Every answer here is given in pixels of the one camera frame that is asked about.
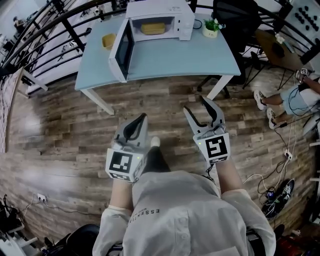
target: power strip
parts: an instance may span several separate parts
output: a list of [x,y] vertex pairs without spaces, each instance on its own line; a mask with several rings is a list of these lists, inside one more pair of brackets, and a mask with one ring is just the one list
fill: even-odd
[[284,155],[286,158],[288,158],[290,161],[292,160],[292,154],[286,149],[284,152]]
[[48,202],[47,197],[43,194],[38,193],[39,202]]

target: person's arm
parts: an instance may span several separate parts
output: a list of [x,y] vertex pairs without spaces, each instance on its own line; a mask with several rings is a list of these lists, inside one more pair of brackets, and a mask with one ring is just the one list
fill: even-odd
[[243,182],[241,181],[232,159],[217,162],[215,166],[219,178],[221,194],[230,190],[243,188]]
[[313,81],[309,77],[305,76],[303,82],[306,83],[313,91],[320,94],[320,84],[316,81]]
[[105,256],[112,246],[122,244],[132,210],[132,184],[114,179],[110,204],[101,216],[92,256]]
[[221,199],[235,207],[248,230],[254,230],[262,239],[266,256],[274,256],[276,235],[260,208],[251,200],[244,189],[229,190]]
[[132,201],[132,183],[114,179],[110,205],[124,208],[132,212],[134,210]]
[[20,26],[23,26],[25,23],[23,22],[23,21],[21,21],[21,20],[16,20],[16,25],[17,25],[17,27],[20,27]]

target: hand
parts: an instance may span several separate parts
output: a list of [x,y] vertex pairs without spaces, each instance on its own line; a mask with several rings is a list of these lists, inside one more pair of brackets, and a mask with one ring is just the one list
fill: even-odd
[[301,74],[301,72],[299,71],[297,79],[298,79],[298,81],[300,83],[304,83],[305,82],[304,81],[305,77],[307,77],[307,76],[305,74]]
[[312,79],[310,79],[308,76],[304,76],[303,77],[303,80],[302,80],[304,83],[307,83],[307,82],[309,82],[309,81],[313,81]]

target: white sneaker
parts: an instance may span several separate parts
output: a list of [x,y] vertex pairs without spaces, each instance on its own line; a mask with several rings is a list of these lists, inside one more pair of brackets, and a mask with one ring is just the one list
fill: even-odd
[[276,125],[272,122],[272,119],[276,117],[274,111],[272,110],[271,107],[269,107],[267,110],[266,110],[266,116],[268,117],[269,119],[269,127],[270,129],[274,130]]
[[264,111],[267,109],[267,105],[262,103],[262,99],[265,98],[265,96],[263,95],[263,93],[261,91],[255,90],[253,92],[253,97],[254,97],[256,104],[260,110]]
[[152,147],[160,147],[160,139],[157,136],[152,137],[151,139],[151,148]]

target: yellow container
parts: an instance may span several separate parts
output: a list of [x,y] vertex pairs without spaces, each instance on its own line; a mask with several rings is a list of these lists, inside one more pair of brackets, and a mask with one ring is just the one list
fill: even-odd
[[141,25],[141,31],[145,35],[160,35],[166,31],[166,25],[163,22],[145,23]]
[[114,46],[116,36],[117,35],[115,33],[104,35],[102,37],[102,46],[110,51],[112,49],[112,46]]

